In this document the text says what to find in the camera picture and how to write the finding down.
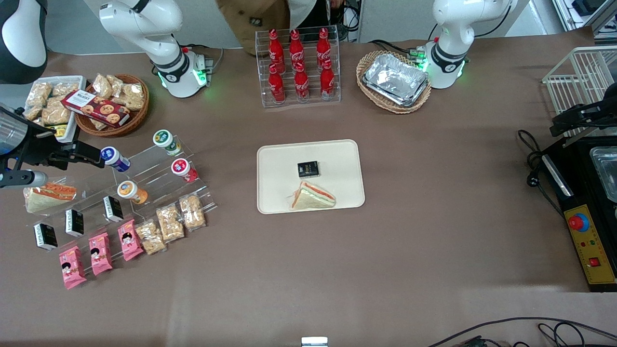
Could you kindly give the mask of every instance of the red emergency stop button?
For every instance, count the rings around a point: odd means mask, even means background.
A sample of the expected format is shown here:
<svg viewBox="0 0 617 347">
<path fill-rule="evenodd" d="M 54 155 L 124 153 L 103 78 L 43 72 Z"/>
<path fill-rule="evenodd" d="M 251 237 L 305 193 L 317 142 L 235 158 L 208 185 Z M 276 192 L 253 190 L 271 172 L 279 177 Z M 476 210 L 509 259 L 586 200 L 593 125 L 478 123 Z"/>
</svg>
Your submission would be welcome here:
<svg viewBox="0 0 617 347">
<path fill-rule="evenodd" d="M 568 219 L 568 225 L 583 233 L 589 229 L 589 219 L 584 214 L 577 213 Z"/>
</svg>

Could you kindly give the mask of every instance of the wicker basket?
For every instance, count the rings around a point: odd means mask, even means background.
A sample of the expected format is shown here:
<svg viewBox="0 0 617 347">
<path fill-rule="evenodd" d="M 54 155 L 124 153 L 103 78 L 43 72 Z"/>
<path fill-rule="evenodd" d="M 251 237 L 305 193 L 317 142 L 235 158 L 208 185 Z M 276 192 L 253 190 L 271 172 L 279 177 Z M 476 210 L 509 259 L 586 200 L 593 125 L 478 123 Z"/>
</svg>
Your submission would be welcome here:
<svg viewBox="0 0 617 347">
<path fill-rule="evenodd" d="M 364 56 L 364 58 L 360 59 L 358 66 L 355 68 L 356 82 L 358 83 L 358 86 L 364 92 L 364 94 L 366 94 L 366 96 L 368 96 L 368 98 L 371 99 L 371 101 L 373 101 L 377 106 L 381 107 L 382 109 L 388 110 L 396 114 L 412 113 L 413 111 L 419 109 L 420 106 L 422 106 L 426 102 L 426 100 L 428 99 L 428 96 L 431 94 L 430 82 L 428 86 L 426 86 L 422 94 L 420 94 L 420 97 L 418 97 L 416 102 L 411 107 L 402 107 L 400 105 L 397 105 L 394 101 L 377 93 L 376 91 L 370 89 L 369 87 L 364 85 L 364 83 L 362 83 L 362 75 L 364 75 L 364 73 L 368 70 L 368 68 L 371 67 L 371 65 L 373 65 L 375 58 L 377 58 L 377 56 L 380 54 L 387 54 L 387 53 L 393 54 L 396 58 L 400 59 L 404 63 L 410 64 L 410 65 L 412 64 L 412 62 L 409 59 L 407 59 L 404 56 L 401 56 L 398 53 L 388 52 L 388 51 L 371 52 L 367 54 L 366 56 Z"/>
<path fill-rule="evenodd" d="M 143 123 L 143 121 L 146 119 L 146 115 L 148 113 L 148 102 L 150 100 L 150 93 L 148 92 L 148 87 L 146 86 L 146 84 L 142 80 L 132 75 L 116 75 L 116 77 L 127 84 L 141 84 L 141 88 L 144 92 L 144 107 L 139 111 L 131 111 L 131 119 L 126 124 L 122 125 L 120 128 L 106 127 L 101 131 L 96 130 L 94 124 L 90 122 L 90 118 L 86 117 L 85 115 L 75 114 L 75 120 L 77 121 L 77 125 L 79 125 L 81 130 L 83 130 L 84 132 L 89 133 L 90 135 L 101 137 L 124 136 L 135 131 L 139 127 L 139 125 Z M 94 93 L 94 88 L 92 87 L 92 84 L 90 84 L 86 88 L 86 91 L 89 93 Z"/>
</svg>

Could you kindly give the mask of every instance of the brown jacket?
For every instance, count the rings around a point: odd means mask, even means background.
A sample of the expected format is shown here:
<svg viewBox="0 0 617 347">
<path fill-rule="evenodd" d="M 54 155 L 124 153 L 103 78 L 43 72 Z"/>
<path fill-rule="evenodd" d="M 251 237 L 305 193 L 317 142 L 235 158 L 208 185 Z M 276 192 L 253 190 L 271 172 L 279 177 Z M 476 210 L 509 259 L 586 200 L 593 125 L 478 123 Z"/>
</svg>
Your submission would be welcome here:
<svg viewBox="0 0 617 347">
<path fill-rule="evenodd" d="M 255 31 L 289 28 L 286 0 L 216 0 L 245 51 L 255 55 Z"/>
</svg>

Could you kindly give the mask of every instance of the foil container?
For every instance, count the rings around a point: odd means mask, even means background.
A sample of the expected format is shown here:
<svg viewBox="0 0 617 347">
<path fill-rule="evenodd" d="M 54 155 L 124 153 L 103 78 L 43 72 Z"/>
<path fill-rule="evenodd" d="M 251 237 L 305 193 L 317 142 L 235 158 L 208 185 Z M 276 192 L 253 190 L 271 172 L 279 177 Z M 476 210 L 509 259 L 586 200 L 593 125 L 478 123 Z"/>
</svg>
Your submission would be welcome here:
<svg viewBox="0 0 617 347">
<path fill-rule="evenodd" d="M 392 54 L 381 54 L 364 73 L 362 82 L 396 104 L 411 107 L 428 86 L 428 74 Z"/>
</svg>

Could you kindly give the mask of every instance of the bread slice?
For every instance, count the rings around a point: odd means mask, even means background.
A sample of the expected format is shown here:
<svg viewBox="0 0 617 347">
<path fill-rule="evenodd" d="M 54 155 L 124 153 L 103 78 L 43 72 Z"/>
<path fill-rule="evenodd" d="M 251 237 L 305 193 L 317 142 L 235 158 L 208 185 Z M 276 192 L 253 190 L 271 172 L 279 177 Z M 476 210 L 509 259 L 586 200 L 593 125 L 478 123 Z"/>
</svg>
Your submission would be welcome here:
<svg viewBox="0 0 617 347">
<path fill-rule="evenodd" d="M 336 198 L 332 194 L 309 182 L 302 181 L 300 188 L 296 191 L 296 197 L 291 204 L 291 208 L 295 210 L 327 209 L 335 204 Z"/>
</svg>

